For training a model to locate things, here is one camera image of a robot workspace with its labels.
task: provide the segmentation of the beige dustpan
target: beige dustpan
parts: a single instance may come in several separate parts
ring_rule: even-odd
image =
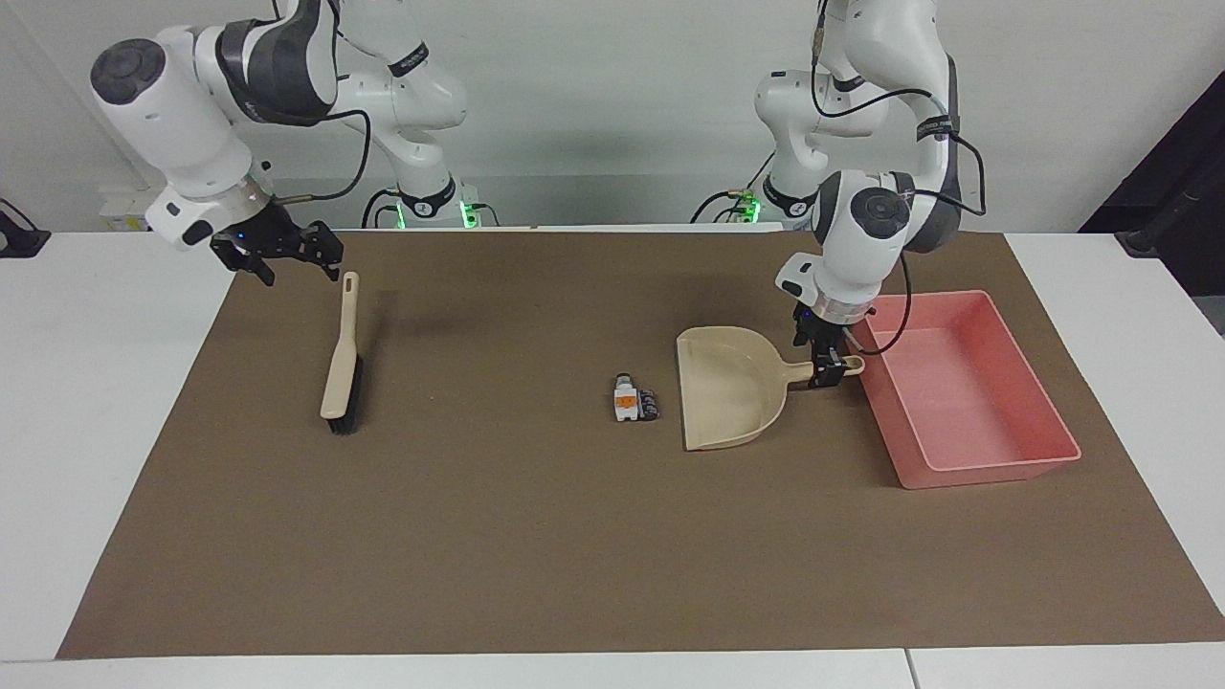
[[[812,363],[789,364],[757,332],[695,327],[676,338],[686,450],[720,450],[762,434],[786,403],[786,386],[812,378]],[[846,357],[846,375],[864,359]]]

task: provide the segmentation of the brown paper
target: brown paper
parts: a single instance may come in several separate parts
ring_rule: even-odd
[[[240,276],[61,658],[1225,640],[1002,237],[915,256],[915,286],[991,293],[1084,457],[927,492],[899,487],[854,380],[682,451],[675,337],[739,325],[801,360],[773,277],[811,237],[344,242],[358,433],[317,417],[337,286]],[[622,370],[660,421],[612,421]]]

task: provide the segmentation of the black cable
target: black cable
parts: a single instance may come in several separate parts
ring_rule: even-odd
[[[855,105],[854,108],[851,108],[849,110],[843,110],[840,113],[827,113],[823,109],[821,109],[821,101],[817,98],[817,66],[816,65],[812,65],[812,72],[809,75],[809,92],[812,94],[812,107],[817,109],[817,113],[820,113],[821,116],[829,118],[829,119],[845,118],[846,115],[853,115],[853,114],[855,114],[855,113],[858,113],[860,110],[864,110],[866,108],[871,108],[872,105],[880,103],[881,101],[888,101],[889,98],[894,98],[897,96],[910,96],[910,94],[914,94],[914,96],[925,96],[927,98],[932,97],[931,91],[924,91],[922,88],[899,88],[897,91],[889,91],[888,93],[882,93],[882,94],[877,96],[876,98],[872,98],[871,101],[867,101],[865,103],[860,103],[859,105]]]
[[[902,325],[898,326],[898,331],[893,333],[893,340],[880,349],[859,349],[859,353],[865,357],[880,357],[881,354],[888,352],[894,345],[902,340],[902,333],[907,331],[907,325],[910,322],[910,305],[914,303],[914,289],[910,284],[910,266],[907,265],[907,255],[902,254],[902,275],[907,280],[907,309],[902,313]]]
[[[702,205],[697,207],[697,211],[693,213],[693,217],[690,218],[690,224],[696,223],[697,218],[699,218],[702,216],[702,212],[706,211],[707,208],[709,208],[710,204],[714,204],[719,199],[735,199],[735,195],[731,194],[730,191],[720,191],[718,194],[710,195],[709,199],[707,199],[706,201],[702,201]]]
[[[495,211],[489,204],[473,204],[472,207],[475,211],[489,211],[494,216],[494,224],[502,227],[502,221],[497,217],[497,211]]]
[[[18,208],[17,206],[13,206],[11,201],[9,201],[7,199],[0,199],[0,204],[4,204],[5,206],[9,206],[10,208],[12,208],[12,212],[15,212],[18,216],[21,216],[21,219],[26,221],[26,224],[29,226],[29,229],[32,229],[34,232],[40,232],[38,229],[38,226],[34,224],[34,221],[29,219],[29,216],[27,216],[26,213],[21,212],[21,208]]]
[[[326,118],[323,118],[323,121],[338,120],[341,118],[349,118],[353,115],[361,115],[361,119],[366,121],[366,140],[365,145],[361,148],[361,164],[358,166],[358,174],[353,177],[353,181],[350,181],[348,186],[345,186],[344,189],[342,189],[336,194],[325,194],[322,196],[316,196],[315,194],[311,194],[310,195],[311,201],[334,201],[342,196],[348,196],[349,192],[358,186],[358,183],[361,181],[361,178],[366,174],[366,163],[370,161],[370,139],[374,135],[372,132],[374,125],[370,124],[370,114],[366,113],[365,110],[348,110],[344,113],[337,113],[334,115],[327,115]]]
[[[762,167],[757,168],[757,174],[755,174],[753,178],[748,180],[748,184],[745,185],[745,189],[752,189],[753,185],[757,184],[757,180],[761,179],[762,173],[766,172],[766,168],[769,167],[771,161],[774,159],[775,153],[777,151],[771,151],[769,156],[766,156],[766,162],[762,163]]]
[[[762,167],[757,168],[757,174],[755,174],[753,178],[748,180],[748,184],[745,185],[745,189],[751,190],[753,188],[753,185],[757,184],[757,180],[761,179],[762,173],[766,172],[766,168],[769,167],[771,161],[774,159],[775,153],[777,153],[777,151],[771,151],[769,156],[766,156],[766,161],[762,162]],[[731,205],[730,210],[734,211],[734,210],[740,208],[740,202],[741,201],[744,201],[744,199],[736,199],[736,202]]]
[[[361,213],[363,229],[370,227],[370,213],[374,212],[375,204],[377,204],[379,200],[382,199],[383,196],[394,196],[394,195],[396,192],[392,191],[391,189],[380,189],[379,191],[375,191],[375,195],[371,196],[370,201],[366,204],[366,210]]]
[[[379,216],[381,216],[383,213],[383,211],[399,211],[399,206],[383,206],[383,207],[379,208],[377,211],[375,211],[375,227],[376,228],[379,227]]]
[[[942,194],[940,191],[932,191],[930,189],[915,189],[915,194],[918,194],[920,196],[935,196],[936,199],[938,199],[938,200],[941,200],[941,201],[943,201],[946,204],[949,204],[952,206],[957,206],[958,208],[960,208],[960,210],[963,210],[963,211],[965,211],[968,213],[982,217],[982,216],[987,215],[987,181],[986,181],[986,177],[985,177],[986,175],[986,166],[982,163],[982,153],[980,153],[979,150],[975,148],[973,143],[970,143],[969,141],[962,139],[957,134],[951,134],[949,137],[953,141],[956,141],[957,143],[959,143],[959,145],[965,146],[967,148],[969,148],[970,153],[974,153],[974,159],[979,164],[979,204],[982,207],[981,208],[971,208],[971,207],[967,206],[965,202],[963,202],[960,199],[953,199],[948,194]]]

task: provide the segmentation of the hand brush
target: hand brush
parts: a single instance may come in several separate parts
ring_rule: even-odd
[[[358,356],[358,273],[347,272],[341,278],[341,336],[332,353],[332,368],[323,389],[323,406],[318,416],[327,421],[332,433],[348,435],[358,427],[358,396],[361,392],[361,357]]]

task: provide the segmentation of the pink plastic bin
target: pink plastic bin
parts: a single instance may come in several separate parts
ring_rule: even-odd
[[[893,338],[905,297],[881,297],[855,326],[864,347]],[[861,376],[907,488],[1033,478],[1080,457],[986,292],[916,294],[897,346]]]

